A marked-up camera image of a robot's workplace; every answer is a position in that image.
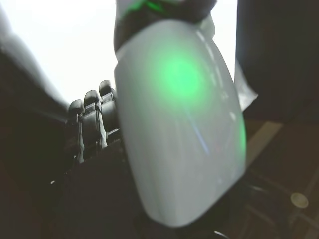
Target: bright light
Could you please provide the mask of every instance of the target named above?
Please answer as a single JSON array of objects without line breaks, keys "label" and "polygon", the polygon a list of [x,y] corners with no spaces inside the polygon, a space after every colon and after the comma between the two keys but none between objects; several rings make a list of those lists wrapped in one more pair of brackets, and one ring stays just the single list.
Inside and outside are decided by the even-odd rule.
[{"label": "bright light", "polygon": [[[69,103],[114,83],[115,0],[0,0],[13,31]],[[234,79],[237,0],[218,1],[212,11],[214,41]]]}]

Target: dark wall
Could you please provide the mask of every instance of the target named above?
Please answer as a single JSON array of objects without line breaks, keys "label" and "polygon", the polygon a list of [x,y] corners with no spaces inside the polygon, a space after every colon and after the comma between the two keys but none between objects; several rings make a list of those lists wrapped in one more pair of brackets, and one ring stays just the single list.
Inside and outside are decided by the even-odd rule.
[{"label": "dark wall", "polygon": [[290,121],[318,92],[319,1],[239,0],[237,57],[258,99],[247,118]]}]

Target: glossy white surface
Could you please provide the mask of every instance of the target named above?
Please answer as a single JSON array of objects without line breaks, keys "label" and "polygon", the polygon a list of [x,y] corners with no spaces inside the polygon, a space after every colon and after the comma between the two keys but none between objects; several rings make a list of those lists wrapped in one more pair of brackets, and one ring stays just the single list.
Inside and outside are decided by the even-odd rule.
[{"label": "glossy white surface", "polygon": [[[180,52],[198,63],[202,77],[198,92],[177,98],[161,57]],[[118,60],[121,130],[145,210],[171,227],[189,224],[245,170],[243,117],[227,66],[199,28],[178,21],[142,31],[120,49]]]},{"label": "glossy white surface", "polygon": [[[0,0],[0,5],[67,102],[97,90],[105,79],[114,82],[115,0]],[[220,0],[212,11],[214,40],[232,76],[236,11],[237,0]]]}]

